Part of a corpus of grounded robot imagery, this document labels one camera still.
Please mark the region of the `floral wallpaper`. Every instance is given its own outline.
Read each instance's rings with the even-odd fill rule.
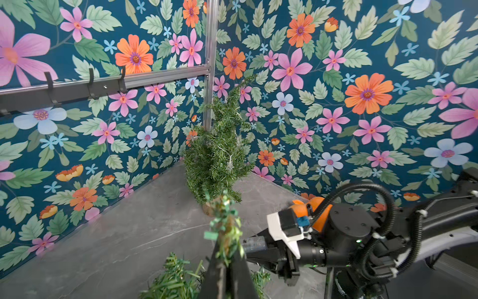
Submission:
[[[214,92],[244,77],[254,172],[309,199],[353,180],[397,206],[478,164],[478,3],[220,0]],[[383,199],[339,199],[372,211]]]
[[[204,0],[0,2],[0,88],[204,63]],[[168,90],[174,87],[169,84]]]
[[[204,79],[0,118],[0,278],[181,160]]]

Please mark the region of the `marble surface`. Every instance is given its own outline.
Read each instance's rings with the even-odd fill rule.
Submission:
[[[236,209],[244,236],[265,229],[266,215],[287,207],[296,197],[254,174],[234,189],[242,192],[243,201]],[[60,240],[43,257],[0,280],[0,298],[137,298],[161,273],[170,252],[192,265],[212,253],[214,244],[203,239],[210,221],[186,187],[184,166],[177,164]],[[310,269],[301,270],[295,287],[287,287],[275,275],[272,278],[265,289],[270,298],[324,296],[325,276]]]

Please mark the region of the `pink flower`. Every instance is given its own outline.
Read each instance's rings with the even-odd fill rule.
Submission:
[[[44,236],[43,239],[41,238],[36,238],[32,240],[32,243],[34,246],[30,247],[28,249],[29,253],[32,253],[33,251],[36,250],[36,255],[40,255],[45,248],[51,248],[53,247],[54,243],[53,241],[56,241],[59,236],[53,236],[51,232],[47,232]]]
[[[7,169],[8,166],[10,166],[10,163],[11,161],[8,161],[8,160],[0,161],[0,171]],[[0,181],[8,181],[9,179],[12,179],[14,177],[15,177],[15,174],[13,172],[10,172],[10,171],[0,172]]]
[[[214,83],[216,85],[214,85],[213,90],[217,91],[218,98],[221,98],[222,95],[224,95],[224,98],[227,99],[228,92],[226,91],[226,89],[231,87],[231,85],[229,83],[224,83],[224,81],[225,81],[224,75],[221,76],[221,80],[219,80],[217,77],[214,77]]]
[[[332,111],[330,111],[330,109],[325,108],[323,112],[323,115],[325,117],[319,118],[316,123],[320,125],[325,125],[323,128],[324,133],[330,132],[331,129],[334,129],[335,133],[340,133],[342,132],[342,127],[339,124],[346,124],[350,121],[348,117],[339,117],[340,115],[342,115],[343,111],[344,110],[342,109],[342,107],[339,107],[336,108],[334,110],[334,114],[332,114]]]
[[[269,173],[269,169],[267,167],[263,167],[262,170],[259,169],[259,167],[254,166],[254,169],[252,170],[256,175],[263,177],[264,179],[273,182],[275,179],[273,176],[268,176],[267,174]]]
[[[181,53],[179,60],[181,60],[182,62],[187,61],[188,67],[194,66],[194,62],[196,62],[197,65],[201,64],[201,56],[198,52],[201,51],[201,49],[203,48],[203,42],[197,41],[196,43],[196,38],[196,29],[193,29],[191,31],[191,42],[189,42],[189,39],[186,35],[183,35],[181,37],[181,41],[183,42],[185,51]]]
[[[91,28],[93,22],[88,19],[81,19],[83,14],[78,7],[73,8],[73,15],[70,14],[66,9],[60,8],[61,15],[68,22],[63,22],[60,25],[61,30],[70,32],[73,30],[73,39],[75,42],[81,41],[81,35],[87,39],[92,39],[90,31],[85,28]]]
[[[264,55],[265,63],[264,67],[269,67],[269,70],[272,71],[274,66],[278,66],[279,62],[276,60],[279,57],[279,54],[273,53],[272,50],[269,51],[269,55]]]
[[[96,130],[93,132],[93,135],[95,136],[101,136],[98,139],[98,144],[103,144],[107,140],[109,144],[113,144],[115,142],[115,139],[113,136],[118,136],[120,132],[118,130],[114,130],[116,128],[116,122],[112,122],[108,125],[106,125],[105,122],[101,122],[99,124],[100,130]]]
[[[241,87],[240,88],[240,98],[239,98],[239,102],[242,104],[244,103],[244,99],[246,100],[250,100],[250,95],[248,94],[248,92],[251,92],[252,91],[252,87],[250,86],[246,86],[246,87]]]
[[[391,127],[388,125],[381,125],[379,124],[382,122],[382,118],[380,116],[372,118],[372,121],[369,122],[366,120],[359,120],[359,126],[362,129],[358,129],[354,132],[355,136],[363,136],[362,137],[362,144],[367,144],[372,140],[375,140],[376,142],[383,142],[385,138],[379,134],[379,133],[385,133],[390,131]]]
[[[284,185],[289,185],[289,186],[292,185],[292,182],[293,182],[292,176],[284,175],[284,177],[282,177],[281,179],[282,179],[282,181],[283,181],[282,183]]]
[[[121,192],[121,193],[119,194],[119,197],[122,197],[122,196],[128,197],[131,193],[134,192],[134,190],[133,190],[133,185],[130,185],[129,183],[126,183],[126,185],[124,185],[124,188],[121,187],[121,188],[119,189],[119,191]]]
[[[385,151],[380,154],[379,151],[374,150],[372,152],[373,156],[368,156],[367,160],[373,161],[372,167],[377,167],[380,164],[380,167],[387,168],[387,164],[395,161],[394,158],[389,157],[390,151]]]
[[[460,95],[464,93],[467,88],[466,87],[459,87],[456,88],[456,84],[452,81],[448,83],[445,86],[445,90],[436,88],[432,90],[432,93],[436,95],[437,97],[432,98],[431,100],[428,101],[428,104],[438,104],[438,108],[440,109],[445,109],[448,106],[448,101],[450,101],[453,104],[459,104],[461,103],[461,98],[457,97],[457,95]]]
[[[166,103],[166,114],[169,114],[169,116],[173,116],[176,112],[178,112],[178,109],[176,108],[178,106],[178,103],[175,103],[174,100],[171,100],[171,103]]]
[[[179,55],[179,49],[183,48],[183,44],[181,43],[181,36],[176,36],[175,33],[173,33],[173,39],[169,40],[169,44],[173,46],[171,48],[171,53],[176,52],[176,55]]]
[[[305,143],[307,140],[308,142],[312,142],[312,135],[314,135],[314,131],[309,131],[309,126],[305,126],[303,129],[297,128],[296,129],[298,134],[295,136],[297,139],[300,139],[300,142]]]
[[[108,95],[110,99],[116,100],[109,105],[108,110],[116,111],[121,107],[121,115],[128,115],[128,112],[130,111],[128,107],[130,107],[131,109],[136,109],[138,107],[138,103],[132,100],[132,98],[136,97],[137,94],[137,89],[131,89],[130,91],[128,91],[127,94],[119,92],[112,95]]]
[[[344,51],[338,50],[337,54],[334,51],[330,50],[329,58],[324,59],[322,62],[327,65],[326,72],[334,68],[334,70],[338,71],[340,69],[339,63],[346,62],[345,57],[341,57]]]
[[[259,116],[259,113],[256,111],[256,107],[247,107],[247,113],[246,116],[249,116],[249,121],[251,122],[252,120],[257,121],[257,117]]]
[[[281,91],[286,91],[289,89],[292,81],[297,89],[302,89],[304,87],[304,81],[299,75],[305,75],[312,69],[312,65],[305,62],[300,65],[299,62],[302,59],[302,49],[299,48],[292,53],[291,61],[289,63],[289,58],[286,54],[279,54],[279,64],[284,68],[278,68],[272,73],[272,77],[276,80],[282,79],[281,82]]]
[[[0,86],[10,82],[14,69],[17,71],[18,81],[23,87],[30,86],[30,81],[23,71],[40,81],[46,81],[44,72],[50,72],[52,80],[58,79],[58,75],[50,65],[25,58],[48,53],[50,50],[49,38],[28,33],[14,46],[15,26],[3,11],[0,11],[0,24]]]
[[[463,104],[472,110],[452,108],[438,117],[445,122],[465,121],[451,131],[451,138],[458,139],[470,136],[478,127],[478,89],[469,88],[463,94]]]
[[[146,97],[146,101],[149,102],[154,98],[154,102],[156,104],[159,104],[159,102],[161,101],[160,96],[162,97],[166,96],[166,90],[162,89],[163,87],[164,87],[164,84],[145,86],[144,90],[150,91],[150,93],[148,93],[148,96]]]

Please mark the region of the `orange flower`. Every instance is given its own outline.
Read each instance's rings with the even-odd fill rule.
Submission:
[[[116,53],[116,64],[118,66],[126,66],[126,75],[151,72],[149,65],[153,64],[152,54],[148,53],[150,47],[145,40],[140,43],[137,35],[128,35],[128,42],[122,38],[118,43]]]
[[[109,175],[109,176],[105,176],[103,178],[103,184],[107,185],[107,184],[111,184],[111,182],[115,179],[114,176],[112,175]]]
[[[242,72],[246,71],[246,63],[243,62],[246,60],[244,52],[239,53],[239,48],[233,47],[226,51],[226,57],[222,59],[222,64],[224,65],[224,73],[229,75],[229,78],[232,80],[240,79],[242,77]]]
[[[183,17],[186,19],[186,25],[194,28],[199,22],[199,8],[196,0],[184,0]]]
[[[403,198],[406,200],[406,201],[416,201],[416,200],[419,200],[420,199],[420,196],[416,193],[405,193],[403,195]]]
[[[189,135],[186,136],[186,144],[187,146],[191,146],[191,141],[193,140],[193,138],[197,136],[197,132],[192,130],[192,131],[189,131]]]
[[[78,177],[83,172],[83,165],[73,166],[70,170],[63,170],[56,175],[56,179],[62,182],[68,182],[74,177]]]
[[[324,29],[327,32],[334,32],[338,29],[338,21],[335,18],[328,19],[324,25]]]
[[[58,207],[51,205],[47,206],[43,211],[40,212],[40,219],[46,219],[48,217],[52,217],[58,212]]]
[[[290,37],[289,43],[295,45],[297,48],[301,48],[304,43],[309,43],[312,39],[311,33],[315,32],[315,24],[312,24],[314,18],[311,15],[305,16],[305,13],[301,13],[297,16],[297,19],[292,19],[289,26],[292,29],[287,30],[287,37]]]
[[[350,98],[345,99],[345,105],[350,108],[354,106],[352,112],[356,114],[363,114],[367,109],[368,114],[376,113],[380,110],[379,104],[382,106],[388,105],[391,100],[391,95],[386,94],[393,90],[393,85],[390,80],[385,79],[384,75],[375,73],[370,77],[362,75],[355,79],[355,85],[349,85],[345,94]]]
[[[90,190],[88,187],[78,189],[73,193],[74,199],[70,201],[70,207],[75,206],[75,208],[73,208],[75,211],[81,211],[82,209],[89,210],[93,207],[93,202],[98,199],[98,195],[94,195],[95,193],[96,190]]]
[[[259,158],[259,160],[260,160],[259,162],[261,164],[264,164],[264,166],[273,165],[274,162],[275,162],[274,154],[269,153],[268,150],[260,151],[259,156],[257,156],[257,158]]]

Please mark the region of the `green tinsel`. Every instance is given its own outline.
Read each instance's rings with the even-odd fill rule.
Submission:
[[[193,128],[197,136],[192,137],[184,157],[187,185],[198,203],[207,202],[205,190],[213,199],[227,190],[235,201],[241,201],[241,194],[233,191],[232,186],[247,176],[253,165],[246,164],[249,142],[240,135],[240,129],[250,129],[250,124],[239,113],[240,88],[254,79],[255,76],[248,77],[233,88],[226,103],[216,97],[212,104],[205,106],[214,113],[214,126],[209,132],[202,127]]]

